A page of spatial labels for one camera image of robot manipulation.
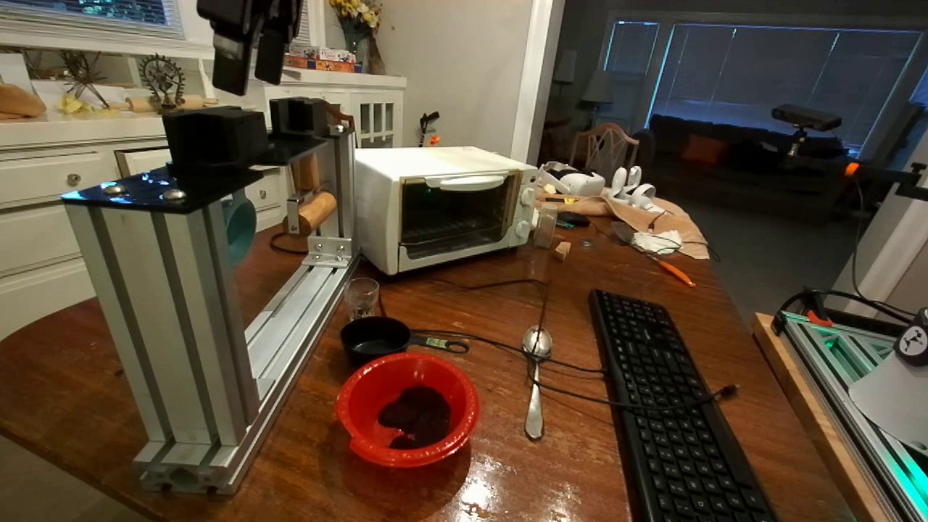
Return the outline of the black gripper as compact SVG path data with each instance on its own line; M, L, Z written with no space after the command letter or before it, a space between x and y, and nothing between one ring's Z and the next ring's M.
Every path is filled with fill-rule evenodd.
M289 37L299 31L302 0L198 0L198 15L218 31L211 37L211 85L244 97L249 79L249 41L257 28L256 76L278 85Z

